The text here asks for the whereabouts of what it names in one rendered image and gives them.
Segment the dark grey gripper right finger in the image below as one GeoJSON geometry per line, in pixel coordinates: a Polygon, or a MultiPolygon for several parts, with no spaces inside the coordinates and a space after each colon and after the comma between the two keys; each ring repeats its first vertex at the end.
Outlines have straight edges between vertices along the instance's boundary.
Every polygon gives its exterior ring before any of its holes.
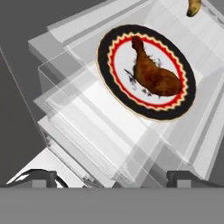
{"type": "Polygon", "coordinates": [[[221,185],[198,178],[190,171],[168,171],[167,188],[221,188],[221,185]]]}

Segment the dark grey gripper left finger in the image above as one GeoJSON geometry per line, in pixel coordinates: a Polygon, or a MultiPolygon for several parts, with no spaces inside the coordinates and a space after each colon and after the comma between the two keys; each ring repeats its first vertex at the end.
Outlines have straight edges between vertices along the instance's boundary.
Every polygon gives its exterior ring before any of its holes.
{"type": "Polygon", "coordinates": [[[31,169],[19,175],[6,186],[17,188],[56,188],[57,184],[55,179],[55,171],[31,169]]]}

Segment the white fridge with glass shelves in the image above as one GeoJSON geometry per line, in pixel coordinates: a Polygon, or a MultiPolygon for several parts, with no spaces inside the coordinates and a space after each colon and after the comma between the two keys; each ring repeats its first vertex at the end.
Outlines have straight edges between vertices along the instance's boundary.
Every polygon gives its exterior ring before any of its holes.
{"type": "Polygon", "coordinates": [[[187,0],[108,0],[30,41],[40,61],[36,103],[44,116],[38,125],[76,186],[165,187],[168,171],[209,178],[224,134],[224,15],[204,1],[188,17],[187,6],[187,0]],[[146,26],[184,54],[196,81],[185,114],[156,121],[111,94],[97,49],[120,25],[146,26]]]}

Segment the brown chicken drumstick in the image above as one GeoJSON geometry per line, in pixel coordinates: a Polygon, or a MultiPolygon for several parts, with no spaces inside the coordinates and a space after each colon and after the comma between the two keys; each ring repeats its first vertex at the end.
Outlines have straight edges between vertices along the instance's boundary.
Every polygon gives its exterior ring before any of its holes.
{"type": "Polygon", "coordinates": [[[136,51],[134,77],[141,86],[151,94],[165,97],[177,95],[181,91],[180,79],[175,73],[158,67],[150,59],[144,50],[144,42],[138,36],[132,38],[132,48],[136,51]]]}

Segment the black red white plate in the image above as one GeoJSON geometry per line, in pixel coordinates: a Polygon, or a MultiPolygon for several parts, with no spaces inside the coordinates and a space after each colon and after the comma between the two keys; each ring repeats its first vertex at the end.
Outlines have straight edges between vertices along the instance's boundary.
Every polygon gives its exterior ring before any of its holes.
{"type": "Polygon", "coordinates": [[[156,121],[169,121],[185,114],[193,105],[196,81],[184,54],[165,36],[146,26],[126,24],[108,31],[97,49],[97,66],[111,94],[133,113],[156,121]],[[151,94],[134,77],[137,54],[132,38],[143,41],[146,54],[158,66],[180,79],[181,91],[165,97],[151,94]]]}

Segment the yellow brown banana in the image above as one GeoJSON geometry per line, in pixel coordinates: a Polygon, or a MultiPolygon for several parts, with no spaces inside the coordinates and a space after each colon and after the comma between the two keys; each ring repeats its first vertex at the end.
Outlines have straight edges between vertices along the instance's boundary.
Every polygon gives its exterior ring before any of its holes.
{"type": "Polygon", "coordinates": [[[202,0],[188,0],[188,9],[186,15],[191,18],[194,17],[201,8],[202,0]]]}

